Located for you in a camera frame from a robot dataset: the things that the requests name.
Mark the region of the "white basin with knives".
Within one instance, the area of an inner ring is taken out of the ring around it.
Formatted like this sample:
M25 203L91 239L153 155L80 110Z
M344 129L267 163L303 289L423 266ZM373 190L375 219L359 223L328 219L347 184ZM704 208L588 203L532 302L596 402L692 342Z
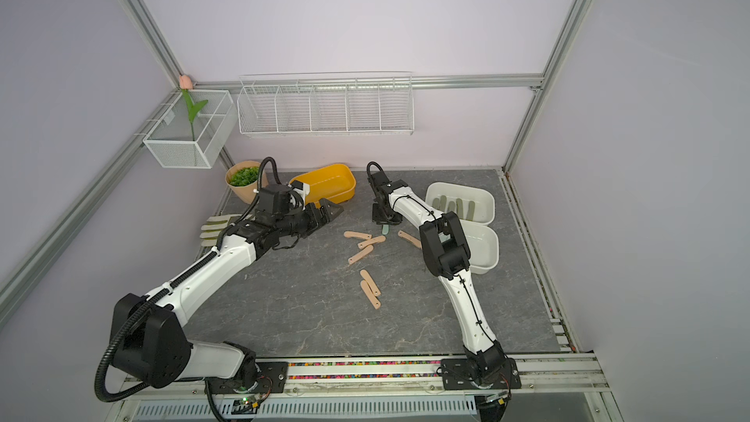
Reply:
M437 182L429 185L426 200L443 212L455 212L461 220L484 226L495 218L495 198L486 190Z

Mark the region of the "yellow plastic basin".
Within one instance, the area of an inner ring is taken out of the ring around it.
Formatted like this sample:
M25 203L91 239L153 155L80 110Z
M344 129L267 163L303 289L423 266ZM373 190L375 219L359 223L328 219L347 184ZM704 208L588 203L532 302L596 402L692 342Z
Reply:
M321 199L327 199L335 204L346 202L354 197L357 186L351 169L341 163L298 175L294 181L310 187L306 194L306 203L314 202L316 206L320 205Z

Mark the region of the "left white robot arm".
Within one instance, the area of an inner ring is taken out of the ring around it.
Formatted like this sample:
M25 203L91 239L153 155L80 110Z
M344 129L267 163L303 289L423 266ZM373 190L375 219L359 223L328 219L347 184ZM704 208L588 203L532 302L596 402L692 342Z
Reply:
M127 294L115 305L111 337L99 362L94 393L101 402L125 400L146 388L175 382L222 382L250 393L263 374L255 353L232 343L191 341L184 327L225 283L266 253L281 250L283 238L307 238L341 215L342 206L307 199L303 182L282 183L272 157L258 170L271 181L256 182L254 199L220 232L208 253L144 295Z

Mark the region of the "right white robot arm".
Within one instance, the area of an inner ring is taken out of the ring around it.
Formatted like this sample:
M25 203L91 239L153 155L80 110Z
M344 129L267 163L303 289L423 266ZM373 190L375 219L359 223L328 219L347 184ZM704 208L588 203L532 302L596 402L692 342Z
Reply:
M472 252L459 217L431 207L406 182L391 180L375 161L368 162L365 171L374 193L373 221L407 221L418 228L425 265L445 288L458 318L470 378L488 386L508 357L480 306L470 271Z

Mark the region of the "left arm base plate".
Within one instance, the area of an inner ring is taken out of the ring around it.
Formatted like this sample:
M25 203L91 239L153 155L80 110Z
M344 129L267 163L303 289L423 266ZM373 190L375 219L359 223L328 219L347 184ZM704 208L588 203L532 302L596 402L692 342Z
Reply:
M209 388L214 395L230 394L280 394L284 391L289 371L287 361L256 361L246 365L232 379L209 378Z

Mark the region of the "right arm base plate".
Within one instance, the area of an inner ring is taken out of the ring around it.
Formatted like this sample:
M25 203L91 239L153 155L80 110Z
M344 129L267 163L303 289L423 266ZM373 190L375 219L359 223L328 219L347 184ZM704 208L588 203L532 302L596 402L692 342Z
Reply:
M482 369L471 359L442 359L437 375L445 390L519 390L523 386L514 359L507 358L500 365Z

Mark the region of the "olive knife top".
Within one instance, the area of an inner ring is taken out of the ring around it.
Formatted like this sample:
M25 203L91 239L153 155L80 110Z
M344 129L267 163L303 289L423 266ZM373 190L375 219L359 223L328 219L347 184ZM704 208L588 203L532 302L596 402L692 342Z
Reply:
M466 219L473 221L476 213L476 203L473 200L468 202Z

